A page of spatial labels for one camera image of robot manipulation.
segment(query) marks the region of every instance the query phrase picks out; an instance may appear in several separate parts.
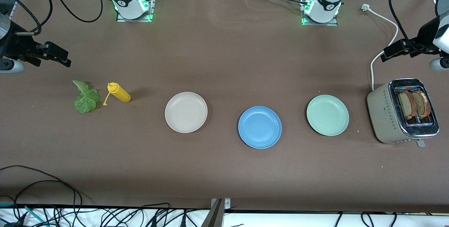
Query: silver toaster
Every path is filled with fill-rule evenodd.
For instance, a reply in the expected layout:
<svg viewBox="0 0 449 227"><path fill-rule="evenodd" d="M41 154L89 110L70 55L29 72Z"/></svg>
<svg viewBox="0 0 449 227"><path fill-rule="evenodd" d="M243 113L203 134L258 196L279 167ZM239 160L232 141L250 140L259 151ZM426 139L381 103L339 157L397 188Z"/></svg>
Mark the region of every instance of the silver toaster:
<svg viewBox="0 0 449 227"><path fill-rule="evenodd" d="M420 119L404 117L399 93L423 91L428 98L431 113ZM397 79L377 88L367 97L369 116L377 138L383 143L397 144L416 140L423 147L422 139L438 134L440 128L429 95L422 82L417 79Z"/></svg>

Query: green lettuce leaf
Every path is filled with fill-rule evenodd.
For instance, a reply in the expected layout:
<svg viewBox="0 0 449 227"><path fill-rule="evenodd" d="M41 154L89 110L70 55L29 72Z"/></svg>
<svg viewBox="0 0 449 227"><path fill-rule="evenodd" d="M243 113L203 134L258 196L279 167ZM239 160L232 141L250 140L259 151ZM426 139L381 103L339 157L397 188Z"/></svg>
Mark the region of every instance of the green lettuce leaf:
<svg viewBox="0 0 449 227"><path fill-rule="evenodd" d="M78 87L80 96L75 101L75 110L81 113L91 112L95 109L96 103L100 101L98 91L89 89L89 86L79 80L74 80L73 83Z"/></svg>

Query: yellow squeeze bottle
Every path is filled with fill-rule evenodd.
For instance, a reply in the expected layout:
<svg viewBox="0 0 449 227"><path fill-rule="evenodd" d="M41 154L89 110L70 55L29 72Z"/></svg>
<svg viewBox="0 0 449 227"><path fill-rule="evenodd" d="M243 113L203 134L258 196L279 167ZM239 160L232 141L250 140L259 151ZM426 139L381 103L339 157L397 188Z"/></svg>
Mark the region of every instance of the yellow squeeze bottle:
<svg viewBox="0 0 449 227"><path fill-rule="evenodd" d="M131 100L130 94L128 94L127 91L125 91L122 87L120 87L119 84L115 82L108 83L108 91L109 94L106 96L103 105L107 105L106 100L108 99L110 94L113 94L115 97L117 97L117 99L119 99L122 102L129 102Z"/></svg>

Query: white plate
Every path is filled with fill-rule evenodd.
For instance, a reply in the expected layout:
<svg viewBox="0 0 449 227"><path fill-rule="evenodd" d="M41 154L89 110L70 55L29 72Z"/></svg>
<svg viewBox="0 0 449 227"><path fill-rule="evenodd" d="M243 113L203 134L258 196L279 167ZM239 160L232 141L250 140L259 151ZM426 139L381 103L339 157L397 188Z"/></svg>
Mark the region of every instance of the white plate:
<svg viewBox="0 0 449 227"><path fill-rule="evenodd" d="M165 107L165 121L179 133L190 133L199 129L207 118L204 99L192 92L173 96Z"/></svg>

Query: toasted bread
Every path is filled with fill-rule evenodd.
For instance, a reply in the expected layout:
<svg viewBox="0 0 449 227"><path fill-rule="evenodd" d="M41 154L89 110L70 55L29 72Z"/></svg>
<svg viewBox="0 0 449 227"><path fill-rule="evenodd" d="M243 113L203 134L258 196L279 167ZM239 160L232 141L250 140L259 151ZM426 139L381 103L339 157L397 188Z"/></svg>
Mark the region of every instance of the toasted bread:
<svg viewBox="0 0 449 227"><path fill-rule="evenodd" d="M402 114L406 119L412 119L417 112L414 97L410 92L400 92L399 101L401 103Z"/></svg>
<svg viewBox="0 0 449 227"><path fill-rule="evenodd" d="M415 99L418 115L420 116L420 118L422 119L430 115L430 103L427 99L427 96L425 96L425 93L423 91L416 91L413 92L412 95Z"/></svg>

